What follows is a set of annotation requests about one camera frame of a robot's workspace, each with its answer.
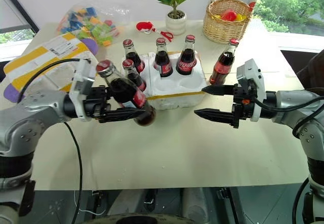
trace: black wire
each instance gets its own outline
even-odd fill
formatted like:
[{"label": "black wire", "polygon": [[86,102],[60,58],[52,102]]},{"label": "black wire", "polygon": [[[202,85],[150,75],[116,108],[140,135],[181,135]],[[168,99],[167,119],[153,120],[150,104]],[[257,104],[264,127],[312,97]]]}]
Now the black wire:
[{"label": "black wire", "polygon": [[319,96],[317,98],[314,98],[308,102],[305,102],[305,103],[302,103],[302,104],[299,104],[299,105],[294,105],[294,106],[288,106],[288,107],[283,107],[283,108],[280,108],[280,107],[273,107],[273,106],[268,106],[264,103],[262,103],[261,101],[259,101],[256,97],[253,98],[253,102],[260,106],[261,108],[263,109],[266,109],[268,111],[273,111],[273,112],[276,112],[276,113],[287,113],[289,111],[294,111],[294,110],[297,110],[297,109],[301,109],[303,107],[306,107],[314,102],[317,102],[317,101],[320,101],[320,100],[324,100],[324,96]]},{"label": "black wire", "polygon": [[17,100],[17,103],[21,102],[21,99],[27,89],[27,87],[31,84],[31,82],[33,80],[35,80],[41,73],[43,73],[44,71],[48,70],[49,68],[55,66],[55,65],[58,65],[60,63],[65,63],[65,62],[76,62],[76,61],[80,61],[79,58],[67,58],[67,59],[62,59],[62,60],[59,60],[59,61],[56,61],[54,63],[51,63],[47,66],[45,66],[44,68],[40,69],[39,71],[37,71],[28,81],[27,83],[24,85],[24,87],[21,89],[19,95],[18,95],[18,100]]},{"label": "black wire", "polygon": [[309,180],[308,180],[308,178],[306,178],[305,181],[302,183],[302,185],[299,187],[298,192],[296,193],[296,197],[295,197],[294,204],[293,204],[293,211],[292,211],[293,224],[297,224],[296,223],[297,205],[298,205],[300,196],[302,195],[308,182],[309,182]]},{"label": "black wire", "polygon": [[80,153],[80,148],[79,148],[79,145],[77,144],[77,140],[73,134],[73,131],[71,129],[71,127],[67,124],[67,122],[64,122],[65,126],[68,128],[68,130],[70,131],[70,134],[73,138],[73,141],[75,143],[75,147],[76,147],[76,150],[77,150],[77,157],[79,159],[79,167],[80,167],[80,175],[79,175],[79,195],[78,195],[78,198],[77,198],[77,203],[76,203],[76,208],[75,208],[75,211],[74,211],[74,216],[73,216],[73,220],[72,220],[72,224],[75,223],[75,220],[76,220],[76,217],[77,217],[77,214],[79,212],[79,208],[80,208],[80,202],[81,202],[81,192],[82,192],[82,177],[83,177],[83,171],[82,171],[82,160],[81,160],[81,153]]},{"label": "black wire", "polygon": [[302,121],[300,121],[298,124],[295,125],[293,129],[293,136],[295,136],[297,139],[299,139],[299,133],[298,130],[300,127],[302,127],[305,123],[315,118],[317,115],[319,115],[324,110],[324,104],[320,106],[315,112],[313,112],[311,115],[305,117]]}]

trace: coca-cola bottle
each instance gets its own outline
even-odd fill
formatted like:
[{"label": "coca-cola bottle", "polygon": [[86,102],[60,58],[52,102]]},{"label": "coca-cola bottle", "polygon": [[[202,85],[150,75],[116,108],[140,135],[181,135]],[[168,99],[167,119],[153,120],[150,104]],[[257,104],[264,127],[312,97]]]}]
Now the coca-cola bottle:
[{"label": "coca-cola bottle", "polygon": [[185,40],[185,46],[182,50],[180,58],[177,62],[177,72],[187,76],[191,74],[192,68],[197,64],[197,60],[194,55],[194,35],[187,35]]},{"label": "coca-cola bottle", "polygon": [[138,73],[142,72],[145,67],[145,63],[138,56],[133,41],[131,39],[126,39],[123,41],[123,46],[125,48],[126,59],[131,59],[134,62],[135,68]]},{"label": "coca-cola bottle", "polygon": [[125,70],[126,77],[131,80],[141,91],[144,91],[146,88],[146,82],[135,70],[133,61],[131,59],[125,59],[123,61],[123,68]]},{"label": "coca-cola bottle", "polygon": [[173,72],[166,44],[167,42],[164,38],[156,39],[156,55],[154,68],[160,72],[161,77],[168,77]]},{"label": "coca-cola bottle", "polygon": [[223,85],[226,76],[230,73],[234,59],[235,50],[239,41],[237,39],[229,40],[229,44],[225,51],[219,56],[213,70],[213,74],[209,79],[212,85]]},{"label": "coca-cola bottle", "polygon": [[103,60],[97,64],[97,73],[107,82],[113,98],[121,107],[144,109],[146,112],[134,118],[141,126],[148,126],[155,119],[155,109],[146,100],[143,92],[136,85],[124,78],[110,60]]}]

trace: potted plant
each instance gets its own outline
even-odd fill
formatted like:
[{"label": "potted plant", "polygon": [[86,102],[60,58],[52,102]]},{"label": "potted plant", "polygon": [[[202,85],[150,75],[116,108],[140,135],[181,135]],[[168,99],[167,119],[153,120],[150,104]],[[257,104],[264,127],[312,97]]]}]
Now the potted plant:
[{"label": "potted plant", "polygon": [[178,5],[182,4],[186,0],[158,0],[161,4],[168,5],[172,7],[172,10],[167,13],[166,16],[166,27],[167,30],[173,35],[180,35],[186,30],[186,14],[177,10]]}]

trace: white flower pot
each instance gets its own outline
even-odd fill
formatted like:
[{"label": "white flower pot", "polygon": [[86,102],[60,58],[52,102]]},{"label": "white flower pot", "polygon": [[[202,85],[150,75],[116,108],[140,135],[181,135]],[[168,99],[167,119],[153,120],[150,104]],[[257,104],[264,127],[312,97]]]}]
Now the white flower pot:
[{"label": "white flower pot", "polygon": [[187,15],[184,13],[184,17],[181,19],[172,19],[166,15],[166,27],[167,31],[173,35],[181,35],[186,31]]}]

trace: table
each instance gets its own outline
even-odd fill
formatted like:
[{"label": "table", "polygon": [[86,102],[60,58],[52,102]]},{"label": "table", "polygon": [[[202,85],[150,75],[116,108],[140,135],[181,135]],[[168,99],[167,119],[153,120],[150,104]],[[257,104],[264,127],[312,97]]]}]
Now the table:
[{"label": "table", "polygon": [[[153,21],[163,30],[164,22]],[[189,21],[187,32],[196,36],[206,78],[225,45],[209,41],[202,21]],[[26,51],[55,35],[57,24],[47,24]],[[100,49],[98,60],[109,58],[120,68],[125,38],[134,41],[138,53],[155,51],[158,34],[146,35],[126,27],[118,42]],[[169,51],[181,50],[184,35],[168,43]],[[258,20],[247,28],[237,49],[227,84],[236,83],[236,68],[254,58],[263,71],[267,90],[303,89],[291,67]],[[7,79],[0,84],[3,94]],[[97,77],[95,86],[104,84]],[[112,108],[117,104],[111,100]],[[0,108],[13,104],[0,98]],[[232,97],[206,95],[191,108],[158,111],[156,121],[140,127],[132,120],[99,124],[73,119],[84,168],[85,190],[142,189],[196,186],[243,186],[302,182],[308,174],[306,156],[300,142],[287,126],[260,119],[241,121],[239,129],[199,118],[193,110],[205,107],[230,111]],[[78,161],[74,143],[63,124],[49,128],[40,139],[33,160],[37,190],[78,188]]]}]

